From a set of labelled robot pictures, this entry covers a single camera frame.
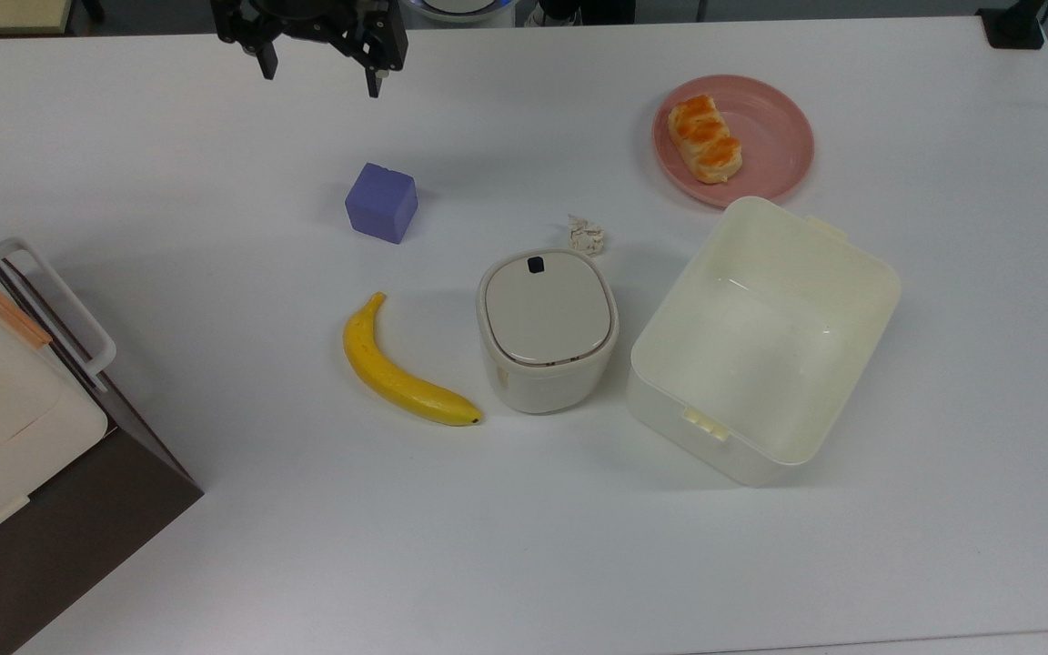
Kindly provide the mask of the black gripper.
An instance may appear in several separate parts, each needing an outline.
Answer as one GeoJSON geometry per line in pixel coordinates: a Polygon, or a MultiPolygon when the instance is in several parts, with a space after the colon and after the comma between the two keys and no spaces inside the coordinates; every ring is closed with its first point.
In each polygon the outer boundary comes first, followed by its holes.
{"type": "Polygon", "coordinates": [[[274,42],[326,43],[365,67],[368,96],[381,95],[387,71],[403,70],[408,35],[397,1],[212,1],[217,38],[237,43],[272,80],[278,59],[274,42]]]}

